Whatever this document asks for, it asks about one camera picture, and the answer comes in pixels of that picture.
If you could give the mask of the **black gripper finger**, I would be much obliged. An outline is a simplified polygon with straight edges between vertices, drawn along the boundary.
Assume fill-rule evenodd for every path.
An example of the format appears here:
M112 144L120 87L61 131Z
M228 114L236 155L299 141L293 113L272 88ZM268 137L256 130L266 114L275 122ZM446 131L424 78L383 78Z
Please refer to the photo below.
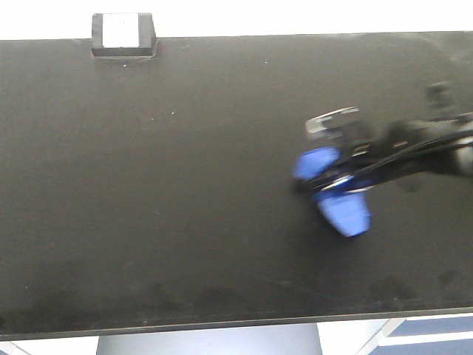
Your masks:
M365 192L373 187L372 166L362 169L328 174L331 166L321 169L319 166L294 166L293 178L296 188L303 192Z

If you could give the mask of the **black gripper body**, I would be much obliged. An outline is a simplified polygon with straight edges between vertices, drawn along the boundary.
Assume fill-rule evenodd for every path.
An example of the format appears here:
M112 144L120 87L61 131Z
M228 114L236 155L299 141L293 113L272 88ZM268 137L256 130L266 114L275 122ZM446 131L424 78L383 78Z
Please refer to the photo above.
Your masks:
M332 125L332 141L339 152L332 172L349 174L413 146L418 134L407 120L391 122L377 136L366 121L347 118Z

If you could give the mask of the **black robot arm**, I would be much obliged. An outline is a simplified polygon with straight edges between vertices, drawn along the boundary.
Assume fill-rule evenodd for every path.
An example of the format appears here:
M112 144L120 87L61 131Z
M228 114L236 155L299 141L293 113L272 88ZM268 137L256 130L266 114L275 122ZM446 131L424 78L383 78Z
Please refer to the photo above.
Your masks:
M472 113L457 109L445 81L430 84L425 94L437 116L393 121L379 137L356 106L308 119L308 139L329 143L297 157L298 187L355 193L419 172L472 176Z

